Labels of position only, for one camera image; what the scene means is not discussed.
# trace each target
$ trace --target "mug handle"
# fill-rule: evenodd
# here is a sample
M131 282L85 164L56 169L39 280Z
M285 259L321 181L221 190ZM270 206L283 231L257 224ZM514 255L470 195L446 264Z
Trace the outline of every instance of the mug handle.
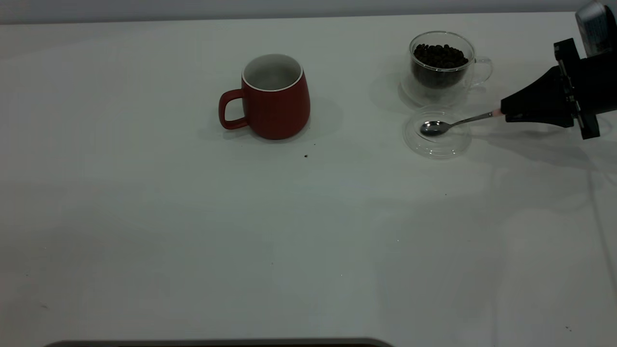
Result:
M482 57L482 56L476 57L475 64L487 65L487 69L484 73L474 76L473 80L471 81L471 86L481 85L482 83L486 82L486 80L488 80L489 77L493 74L493 61L490 60L488 57Z
M236 119L236 120L225 120L225 107L227 104L235 99L240 99L244 97L244 92L242 89L230 90L226 91L221 95L221 99L218 101L218 120L221 122L223 128L227 130L239 129L242 127L246 127L249 123L246 121L246 116Z

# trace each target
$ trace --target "spoon handle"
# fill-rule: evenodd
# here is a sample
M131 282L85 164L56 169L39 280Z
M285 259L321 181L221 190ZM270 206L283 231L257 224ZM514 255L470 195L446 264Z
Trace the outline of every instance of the spoon handle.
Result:
M474 120L481 120L481 119L491 118L491 117L499 117L500 115L503 115L503 113L501 113L500 109L496 109L496 110L493 110L493 111L490 111L490 112L483 113L481 115L477 115L477 116L472 117L472 118L467 118L467 119L459 120L458 122L452 124L450 126L450 128L452 128L452 127L454 127L456 125L461 125L461 124L464 124L464 123L473 122Z

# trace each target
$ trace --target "red mug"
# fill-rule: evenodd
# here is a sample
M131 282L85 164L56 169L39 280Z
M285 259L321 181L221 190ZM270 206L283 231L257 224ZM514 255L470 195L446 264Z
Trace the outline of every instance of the red mug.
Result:
M225 120L227 103L242 98L244 117ZM284 54L253 59L242 71L242 88L218 102L218 119L225 129L250 126L259 136L280 140L299 133L309 120L310 98L302 66Z

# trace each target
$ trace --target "mug rim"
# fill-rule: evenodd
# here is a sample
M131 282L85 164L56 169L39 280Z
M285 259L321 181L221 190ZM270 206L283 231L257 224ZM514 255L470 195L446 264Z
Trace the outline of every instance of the mug rim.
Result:
M288 85L288 86L286 86L284 88L279 88L279 89L261 89L261 88L258 88L256 86L250 84L246 80L246 76L244 75L244 72L246 71L246 68L249 67L249 65L251 65L251 63L253 63L257 59L260 59L260 58L263 58L263 57L267 57L267 56L280 56L280 57L289 58L292 61L294 61L294 63L296 63L298 65L298 67L300 68L300 74L298 75L298 78L293 83L291 83L290 85ZM264 54L264 55L259 56L259 57L255 57L255 58L251 59L251 61L248 64L246 64L246 66L244 66L244 68L242 69L242 81L244 83L246 83L247 86L249 86L251 89L254 89L254 90L265 91L265 92L269 92L269 93L290 89L291 87L296 85L302 79L302 76L304 76L304 68L302 67L302 64L300 64L300 62L298 62L293 57L288 56L287 54L282 54L282 53L270 53L270 54Z
M440 67L433 67L433 66L430 66L430 65L426 65L425 63L421 62L418 58L416 58L416 55L415 55L415 54L413 53L413 51L412 51L412 46L413 46L414 42L415 42L418 38L420 38L420 37L422 37L422 36L425 36L425 35L428 35L428 34L445 34L445 35L452 35L452 36L456 36L456 37L458 37L458 38L462 39L462 40L463 40L463 41L465 41L467 44L469 44L469 47L471 47L471 52L473 53L473 55L472 55L471 59L469 59L469 61L468 61L468 62L467 62L467 64L465 64L465 65L461 65L461 66L459 66L459 67L452 67L452 68L449 68L449 69L444 69L444 68L440 68ZM445 31L445 30L434 30L434 31L427 31L426 33L422 33L422 34L420 34L420 35L418 35L418 36L414 37L414 38L413 38L413 40L412 40L411 42L409 42L409 48L408 48L408 50L409 50L409 53L412 55L412 60L413 60L414 62L416 62L418 65L420 65L420 66L422 66L422 67L424 67L424 68L426 68L426 69L433 70L433 71L438 71L438 72L454 72L454 71L463 70L463 69L466 69L466 68L467 68L469 65L471 65L472 63L474 63L474 62L475 62L475 60L476 60L476 48L473 46L473 44L471 44L471 42L470 42L468 39L466 39L466 38L462 37L461 35L459 35L459 34L457 34L457 33L453 33L453 32L451 32L451 31Z

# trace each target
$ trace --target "mug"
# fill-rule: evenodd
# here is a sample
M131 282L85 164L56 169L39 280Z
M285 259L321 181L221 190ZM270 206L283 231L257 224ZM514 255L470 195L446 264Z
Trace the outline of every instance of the mug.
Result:
M242 98L244 117L225 120L227 103ZM253 59L242 71L242 88L224 93L218 119L225 129L247 125L259 136L281 140L299 133L309 120L310 98L300 63L284 54Z
M449 69L427 65L414 55L415 49L421 44L456 48L468 62ZM477 64L486 65L484 73L474 74ZM469 88L488 80L492 71L491 60L477 56L475 48L466 38L449 31L429 31L416 36L409 44L400 84L405 94L419 105L449 106L464 99Z

